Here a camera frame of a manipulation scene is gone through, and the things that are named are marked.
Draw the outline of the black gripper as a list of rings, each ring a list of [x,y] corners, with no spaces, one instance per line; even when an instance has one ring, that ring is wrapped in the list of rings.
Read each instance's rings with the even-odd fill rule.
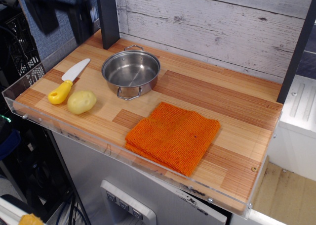
[[[90,0],[25,0],[29,13],[44,34],[59,27],[55,9],[69,10],[69,22],[77,44],[93,34]]]

